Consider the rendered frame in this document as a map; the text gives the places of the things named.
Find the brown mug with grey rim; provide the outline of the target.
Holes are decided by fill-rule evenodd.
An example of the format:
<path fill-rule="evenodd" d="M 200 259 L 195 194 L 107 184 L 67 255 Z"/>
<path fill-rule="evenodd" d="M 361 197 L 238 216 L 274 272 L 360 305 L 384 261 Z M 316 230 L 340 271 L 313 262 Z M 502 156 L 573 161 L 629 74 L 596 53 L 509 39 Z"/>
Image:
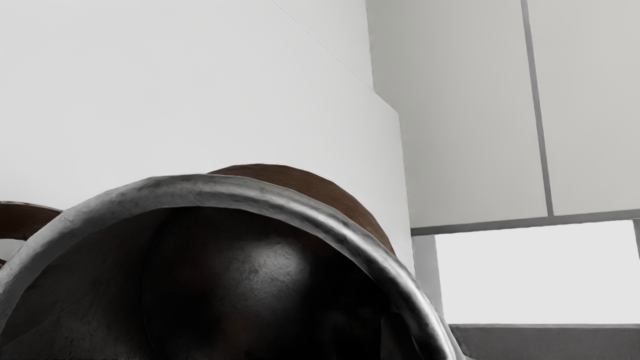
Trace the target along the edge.
<path fill-rule="evenodd" d="M 373 214 L 273 164 L 64 210 L 0 269 L 0 360 L 465 360 Z"/>

